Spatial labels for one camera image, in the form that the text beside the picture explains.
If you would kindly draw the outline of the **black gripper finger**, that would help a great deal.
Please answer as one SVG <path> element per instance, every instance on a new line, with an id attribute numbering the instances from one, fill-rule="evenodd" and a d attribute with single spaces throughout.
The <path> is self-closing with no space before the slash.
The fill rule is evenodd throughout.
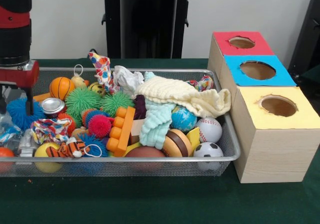
<path id="1" fill-rule="evenodd" d="M 3 87 L 0 85 L 0 113 L 5 114 L 7 111 L 7 103 L 5 98 L 3 97 Z"/>
<path id="2" fill-rule="evenodd" d="M 33 105 L 33 89 L 31 87 L 27 87 L 24 89 L 26 93 L 26 103 L 25 103 L 25 108 L 26 108 L 26 114 L 28 116 L 32 116 L 34 114 L 34 105 Z"/>

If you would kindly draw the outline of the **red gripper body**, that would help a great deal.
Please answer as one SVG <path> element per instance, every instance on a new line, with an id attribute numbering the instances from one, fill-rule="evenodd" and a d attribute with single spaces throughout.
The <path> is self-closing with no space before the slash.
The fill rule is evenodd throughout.
<path id="1" fill-rule="evenodd" d="M 0 68 L 1 85 L 13 85 L 18 88 L 32 88 L 39 76 L 39 62 L 30 60 L 28 63 Z"/>

